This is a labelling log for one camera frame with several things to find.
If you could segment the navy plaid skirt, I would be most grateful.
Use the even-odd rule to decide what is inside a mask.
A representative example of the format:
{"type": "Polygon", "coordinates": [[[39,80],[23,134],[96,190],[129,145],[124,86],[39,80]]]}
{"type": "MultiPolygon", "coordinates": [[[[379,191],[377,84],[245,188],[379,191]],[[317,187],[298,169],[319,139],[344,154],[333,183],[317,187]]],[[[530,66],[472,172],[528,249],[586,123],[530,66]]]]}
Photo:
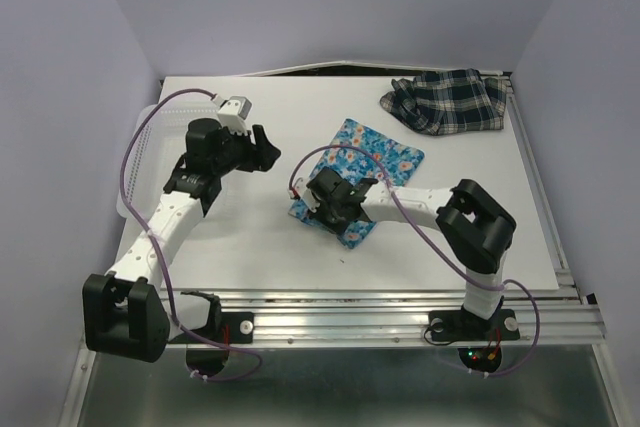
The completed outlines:
{"type": "Polygon", "coordinates": [[[500,131],[507,85],[476,69],[428,70],[412,79],[393,79],[380,106],[405,127],[426,136],[500,131]]]}

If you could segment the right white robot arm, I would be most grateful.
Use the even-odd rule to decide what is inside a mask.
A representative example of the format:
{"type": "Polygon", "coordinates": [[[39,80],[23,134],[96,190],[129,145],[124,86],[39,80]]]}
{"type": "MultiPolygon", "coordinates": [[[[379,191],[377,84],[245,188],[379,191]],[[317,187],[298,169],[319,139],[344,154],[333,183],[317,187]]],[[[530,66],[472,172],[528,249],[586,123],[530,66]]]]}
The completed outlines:
{"type": "Polygon", "coordinates": [[[427,229],[439,232],[457,259],[450,266],[465,279],[460,310],[436,316],[444,322],[443,330],[482,337],[496,326],[504,257],[516,221],[477,182],[463,179],[441,189],[390,186],[373,178],[352,184],[323,168],[310,179],[297,179],[293,193],[312,220],[336,235],[358,223],[382,222],[408,224],[421,237],[427,229]]]}

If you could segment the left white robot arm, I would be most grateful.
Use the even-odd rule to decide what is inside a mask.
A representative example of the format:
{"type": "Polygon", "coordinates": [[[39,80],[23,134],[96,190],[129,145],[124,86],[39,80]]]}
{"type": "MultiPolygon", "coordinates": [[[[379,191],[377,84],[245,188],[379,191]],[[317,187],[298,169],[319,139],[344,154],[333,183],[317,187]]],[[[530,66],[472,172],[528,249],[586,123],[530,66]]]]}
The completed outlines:
{"type": "Polygon", "coordinates": [[[138,216],[142,231],[105,274],[92,274],[82,288],[85,340],[95,352],[155,362],[174,338],[193,333],[199,340],[224,337],[222,308],[214,294],[189,292],[180,305],[170,294],[168,271],[192,230],[207,216],[225,175],[267,172],[281,152],[264,128],[235,133],[212,118],[189,123],[186,151],[163,188],[150,219],[138,216]]]}

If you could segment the blue floral skirt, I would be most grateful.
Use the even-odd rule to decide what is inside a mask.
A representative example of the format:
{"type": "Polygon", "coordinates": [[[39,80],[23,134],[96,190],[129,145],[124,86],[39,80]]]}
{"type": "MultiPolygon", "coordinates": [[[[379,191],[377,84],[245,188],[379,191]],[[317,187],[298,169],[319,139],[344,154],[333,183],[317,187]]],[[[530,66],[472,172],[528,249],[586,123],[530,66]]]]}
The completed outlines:
{"type": "MultiPolygon", "coordinates": [[[[389,180],[393,186],[404,187],[425,158],[422,150],[401,144],[349,118],[344,120],[329,145],[332,147],[317,147],[304,155],[294,168],[294,180],[301,166],[319,154],[320,160],[311,170],[312,177],[327,167],[354,186],[369,178],[383,185],[389,180]]],[[[327,231],[321,223],[311,218],[309,208],[302,200],[294,200],[288,214],[303,224],[327,231]]],[[[375,226],[376,223],[363,221],[350,224],[344,233],[337,236],[338,241],[348,249],[355,249],[375,226]]]]}

